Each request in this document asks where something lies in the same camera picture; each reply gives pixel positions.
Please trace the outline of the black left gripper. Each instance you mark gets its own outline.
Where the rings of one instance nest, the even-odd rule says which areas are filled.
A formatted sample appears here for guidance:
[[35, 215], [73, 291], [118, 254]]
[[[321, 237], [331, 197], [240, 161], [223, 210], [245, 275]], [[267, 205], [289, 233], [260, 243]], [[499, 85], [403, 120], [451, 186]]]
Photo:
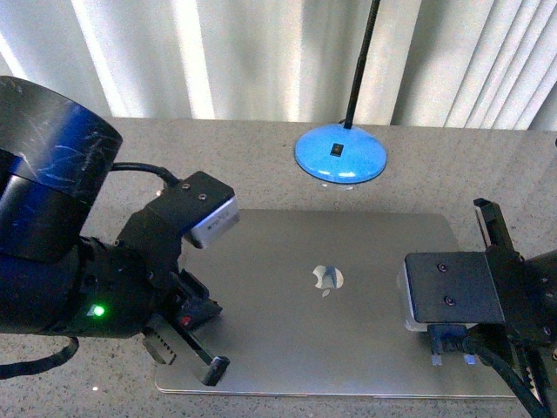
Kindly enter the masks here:
[[145, 207], [131, 215], [116, 243], [90, 237], [78, 246], [69, 334], [129, 338], [144, 332], [144, 347], [157, 363], [157, 387], [216, 387], [230, 365], [190, 332], [222, 308], [178, 265], [187, 228], [183, 219], [168, 220]]

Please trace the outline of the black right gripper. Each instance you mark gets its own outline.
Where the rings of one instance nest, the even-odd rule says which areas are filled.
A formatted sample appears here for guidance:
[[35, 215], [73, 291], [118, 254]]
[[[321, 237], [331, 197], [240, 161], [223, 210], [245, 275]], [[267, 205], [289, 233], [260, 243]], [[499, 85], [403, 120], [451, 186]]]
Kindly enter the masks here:
[[487, 249], [504, 324], [510, 338], [528, 347], [556, 342], [556, 251], [522, 259], [515, 251], [500, 205], [473, 201]]

